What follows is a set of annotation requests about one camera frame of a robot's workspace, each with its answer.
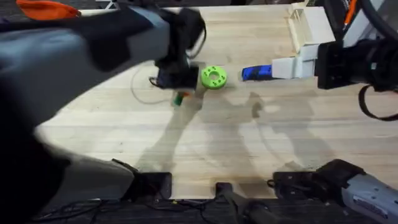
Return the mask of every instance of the green ring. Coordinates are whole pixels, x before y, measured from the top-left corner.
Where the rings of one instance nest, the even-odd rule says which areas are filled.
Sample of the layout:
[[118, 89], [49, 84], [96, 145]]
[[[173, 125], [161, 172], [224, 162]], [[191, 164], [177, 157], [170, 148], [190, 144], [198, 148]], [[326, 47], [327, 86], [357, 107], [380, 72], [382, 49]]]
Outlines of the green ring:
[[[212, 80], [210, 75], [212, 73], [216, 73], [218, 78], [216, 80]], [[201, 71], [201, 83], [204, 87], [209, 88], [211, 90], [218, 90], [225, 86], [227, 80], [227, 74], [224, 69], [219, 66], [209, 66]]]

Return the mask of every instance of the wooden tabletop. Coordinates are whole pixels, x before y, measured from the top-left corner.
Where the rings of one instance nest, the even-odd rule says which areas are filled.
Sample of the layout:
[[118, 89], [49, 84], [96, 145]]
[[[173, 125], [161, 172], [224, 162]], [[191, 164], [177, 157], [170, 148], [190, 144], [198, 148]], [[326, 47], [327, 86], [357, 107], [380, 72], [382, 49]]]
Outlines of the wooden tabletop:
[[[93, 88], [40, 127], [52, 144], [142, 171], [171, 171], [174, 198], [210, 198], [216, 182], [249, 197], [274, 197], [266, 180], [278, 170], [314, 170], [340, 158], [398, 188], [398, 125], [367, 118], [361, 85], [319, 90], [316, 79], [242, 82], [242, 68], [294, 55], [288, 6], [202, 7], [208, 38], [195, 59], [229, 77], [180, 108], [172, 91], [148, 82], [152, 62]], [[398, 98], [370, 93], [377, 114]]]

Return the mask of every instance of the small green object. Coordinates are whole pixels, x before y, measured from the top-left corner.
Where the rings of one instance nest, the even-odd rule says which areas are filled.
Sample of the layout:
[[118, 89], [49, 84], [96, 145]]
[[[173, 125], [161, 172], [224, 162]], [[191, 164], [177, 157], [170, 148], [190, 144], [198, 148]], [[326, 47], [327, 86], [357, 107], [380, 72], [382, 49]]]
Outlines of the small green object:
[[209, 66], [201, 71], [201, 83], [206, 88], [218, 90], [222, 88], [227, 79], [224, 69], [219, 66]]
[[181, 106], [183, 99], [184, 99], [183, 93], [177, 93], [177, 96], [174, 98], [174, 104], [177, 106]]

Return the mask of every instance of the blue object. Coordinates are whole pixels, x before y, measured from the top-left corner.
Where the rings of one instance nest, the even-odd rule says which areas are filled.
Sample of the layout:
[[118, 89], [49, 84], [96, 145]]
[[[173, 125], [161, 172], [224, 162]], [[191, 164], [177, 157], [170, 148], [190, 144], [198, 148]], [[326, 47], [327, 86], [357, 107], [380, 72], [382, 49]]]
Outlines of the blue object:
[[272, 66], [271, 65], [259, 65], [244, 68], [242, 70], [243, 81], [247, 80], [275, 80], [278, 78], [272, 77]]

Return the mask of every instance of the orange object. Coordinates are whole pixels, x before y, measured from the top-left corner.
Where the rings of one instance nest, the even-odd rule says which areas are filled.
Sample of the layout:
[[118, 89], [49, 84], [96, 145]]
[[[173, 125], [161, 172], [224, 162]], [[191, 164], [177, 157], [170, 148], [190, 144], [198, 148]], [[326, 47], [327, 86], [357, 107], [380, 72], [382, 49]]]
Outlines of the orange object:
[[35, 20], [66, 19], [80, 16], [79, 10], [59, 2], [17, 0], [17, 5], [27, 17]]
[[355, 7], [356, 7], [356, 1], [357, 0], [351, 0], [349, 4], [349, 9], [346, 15], [346, 19], [344, 20], [344, 24], [347, 26], [351, 20], [353, 19], [354, 13], [355, 13]]

